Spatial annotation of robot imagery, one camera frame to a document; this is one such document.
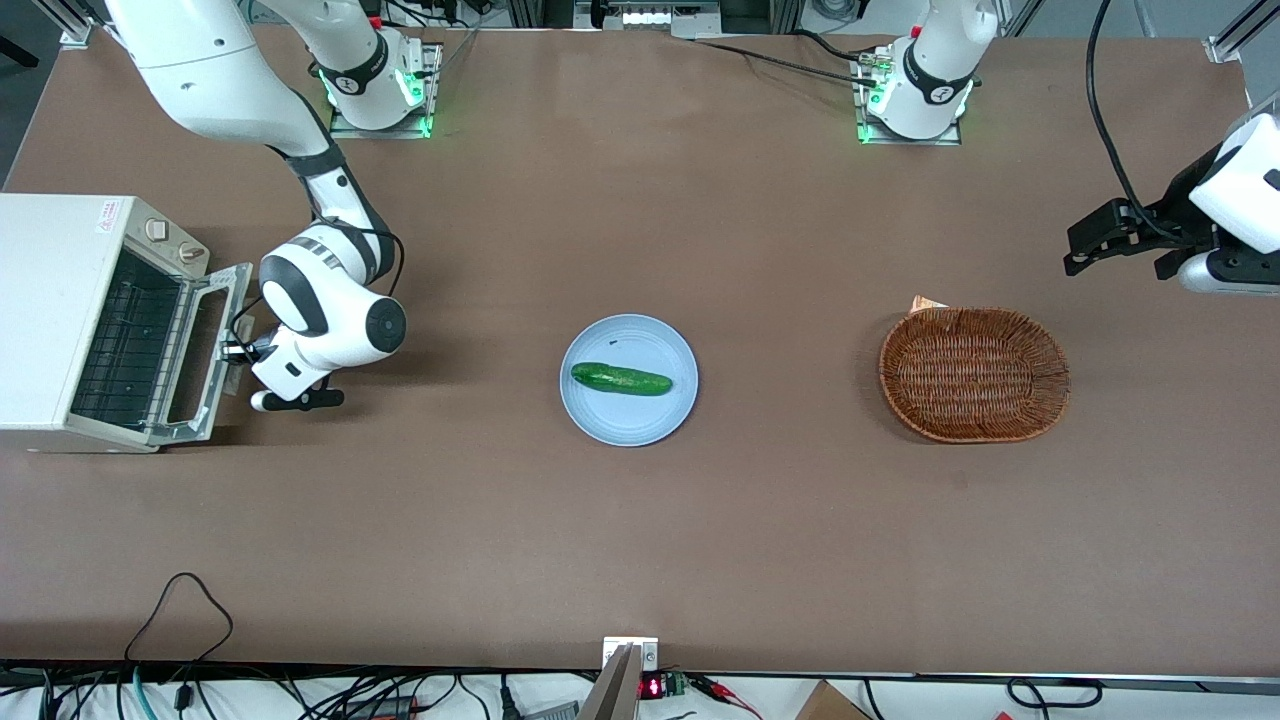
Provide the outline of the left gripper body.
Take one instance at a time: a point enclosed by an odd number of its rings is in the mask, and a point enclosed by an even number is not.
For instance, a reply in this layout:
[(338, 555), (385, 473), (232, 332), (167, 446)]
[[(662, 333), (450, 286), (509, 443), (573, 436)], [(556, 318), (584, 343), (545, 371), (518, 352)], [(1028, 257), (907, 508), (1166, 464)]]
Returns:
[(1146, 232), (1175, 247), (1207, 243), (1208, 225), (1256, 252), (1279, 250), (1277, 114), (1238, 120), (1226, 138), (1169, 182)]

